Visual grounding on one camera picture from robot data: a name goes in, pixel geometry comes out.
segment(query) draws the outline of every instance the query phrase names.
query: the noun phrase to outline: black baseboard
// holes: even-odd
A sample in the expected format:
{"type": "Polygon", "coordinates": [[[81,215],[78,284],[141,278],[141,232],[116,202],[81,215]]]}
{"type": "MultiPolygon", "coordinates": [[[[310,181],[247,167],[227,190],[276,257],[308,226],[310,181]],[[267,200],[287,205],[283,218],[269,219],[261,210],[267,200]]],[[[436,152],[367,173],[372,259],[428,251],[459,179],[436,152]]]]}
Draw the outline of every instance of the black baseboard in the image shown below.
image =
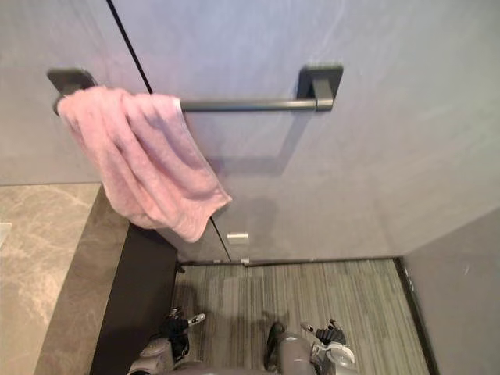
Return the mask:
{"type": "Polygon", "coordinates": [[[170,311],[177,251],[131,224],[109,294],[91,375],[127,373],[170,311]]]}
{"type": "Polygon", "coordinates": [[[436,362],[436,357],[434,356],[432,345],[430,344],[429,335],[427,333],[425,323],[423,322],[422,313],[415,291],[413,290],[411,281],[405,272],[404,260],[402,258],[394,258],[394,265],[398,271],[399,279],[401,280],[403,291],[405,292],[406,301],[408,302],[410,312],[412,313],[416,333],[419,337],[420,346],[422,347],[423,356],[427,363],[429,374],[440,375],[438,363],[436,362]]]}

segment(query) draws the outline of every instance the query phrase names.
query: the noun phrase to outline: gray marble tile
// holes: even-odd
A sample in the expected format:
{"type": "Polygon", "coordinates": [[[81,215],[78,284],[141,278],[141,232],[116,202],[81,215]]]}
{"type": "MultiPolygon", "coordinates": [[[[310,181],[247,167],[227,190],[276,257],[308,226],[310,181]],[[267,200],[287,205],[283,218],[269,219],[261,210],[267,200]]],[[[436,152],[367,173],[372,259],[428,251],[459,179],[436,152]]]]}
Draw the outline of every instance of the gray marble tile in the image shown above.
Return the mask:
{"type": "Polygon", "coordinates": [[[62,286],[35,374],[88,373],[128,226],[101,189],[62,286]]]}
{"type": "Polygon", "coordinates": [[[0,373],[33,373],[98,187],[0,187],[0,373]]]}

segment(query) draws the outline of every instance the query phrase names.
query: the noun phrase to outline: towel bar mounting bracket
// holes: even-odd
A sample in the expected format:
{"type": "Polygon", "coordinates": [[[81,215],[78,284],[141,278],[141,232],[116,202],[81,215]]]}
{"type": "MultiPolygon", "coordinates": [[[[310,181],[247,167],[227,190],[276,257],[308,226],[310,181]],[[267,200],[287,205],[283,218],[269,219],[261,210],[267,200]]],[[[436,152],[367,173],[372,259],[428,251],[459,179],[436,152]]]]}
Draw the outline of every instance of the towel bar mounting bracket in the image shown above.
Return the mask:
{"type": "MultiPolygon", "coordinates": [[[[258,99],[236,101],[187,101],[181,100],[183,112],[242,112],[242,111],[331,111],[341,83],[343,67],[305,66],[298,75],[295,100],[258,99]]],[[[97,83],[86,70],[78,68],[50,69],[47,78],[60,93],[53,105],[76,90],[91,88],[97,83]]]]}

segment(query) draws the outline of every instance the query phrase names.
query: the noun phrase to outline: gray carpet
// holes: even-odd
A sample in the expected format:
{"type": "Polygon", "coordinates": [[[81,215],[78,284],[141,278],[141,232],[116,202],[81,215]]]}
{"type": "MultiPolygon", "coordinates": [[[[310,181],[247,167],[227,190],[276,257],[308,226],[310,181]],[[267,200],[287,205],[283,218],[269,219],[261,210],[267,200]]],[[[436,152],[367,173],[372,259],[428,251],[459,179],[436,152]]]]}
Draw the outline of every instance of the gray carpet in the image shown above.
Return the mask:
{"type": "MultiPolygon", "coordinates": [[[[299,322],[344,329],[358,370],[368,374],[428,374],[391,260],[290,266],[189,266],[177,274],[174,305],[206,313],[190,332],[190,359],[212,366],[263,369],[274,320],[298,333],[299,322]]],[[[313,337],[302,333],[313,340],[313,337]]]]}

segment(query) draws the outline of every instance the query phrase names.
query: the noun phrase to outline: small metal plate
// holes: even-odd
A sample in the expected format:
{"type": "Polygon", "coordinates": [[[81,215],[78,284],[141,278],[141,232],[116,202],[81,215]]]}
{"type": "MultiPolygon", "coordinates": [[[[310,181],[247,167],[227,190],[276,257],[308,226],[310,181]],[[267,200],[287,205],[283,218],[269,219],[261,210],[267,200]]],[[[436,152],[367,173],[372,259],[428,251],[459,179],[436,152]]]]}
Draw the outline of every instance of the small metal plate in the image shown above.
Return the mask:
{"type": "Polygon", "coordinates": [[[331,94],[335,100],[343,72],[344,67],[342,65],[304,66],[298,75],[297,99],[316,98],[313,89],[313,80],[328,79],[331,94]]]}
{"type": "Polygon", "coordinates": [[[250,238],[248,232],[241,233],[228,233],[226,235],[227,242],[229,245],[248,245],[250,244],[250,238]]]}

